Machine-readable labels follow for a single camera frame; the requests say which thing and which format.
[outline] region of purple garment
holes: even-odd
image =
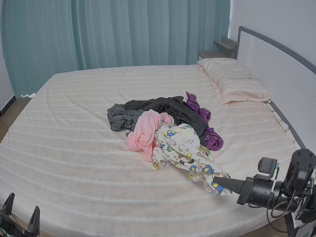
[[[186,92],[186,96],[188,100],[186,104],[196,113],[198,113],[208,124],[211,118],[211,112],[208,109],[200,108],[200,105],[197,102],[197,97],[194,94],[190,94]],[[214,128],[210,128],[207,126],[205,128],[205,147],[212,151],[217,151],[222,148],[223,146],[223,139],[214,132]]]

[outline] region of headboard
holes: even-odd
[[[235,58],[263,83],[299,145],[316,154],[316,67],[286,46],[240,26]]]

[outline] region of floor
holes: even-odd
[[[13,124],[15,119],[18,117],[18,115],[21,113],[21,111],[24,109],[24,107],[28,104],[28,102],[31,100],[29,96],[26,97],[19,97],[6,111],[6,113],[0,117],[0,142],[2,141],[3,137],[6,135],[7,131],[9,130],[9,127]],[[18,224],[20,224],[23,228],[27,228],[27,223],[23,222],[21,219],[15,216],[15,218],[18,221]],[[280,229],[282,231],[286,231],[285,221],[284,218],[280,218],[276,221],[274,221],[273,226],[275,226],[277,229]],[[40,233],[41,237],[51,237],[48,234],[45,234],[43,232]],[[251,231],[247,234],[242,235],[241,237],[283,237],[286,236],[286,234],[279,233],[272,229],[269,225],[265,225],[259,229],[256,229],[254,231]]]

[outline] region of teal curtain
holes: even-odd
[[[229,13],[230,0],[3,0],[3,55],[16,96],[55,73],[195,64]]]

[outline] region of bed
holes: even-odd
[[[211,111],[224,140],[212,155],[232,178],[256,174],[262,157],[278,159],[284,178],[297,147],[273,111],[262,102],[219,105],[198,65],[91,69],[54,75],[10,127],[0,144],[0,203],[14,192],[12,212],[26,222],[37,205],[41,230],[53,236],[237,237],[265,225],[264,209],[207,192],[171,164],[152,168],[128,150],[124,132],[110,130],[115,103],[185,91]]]

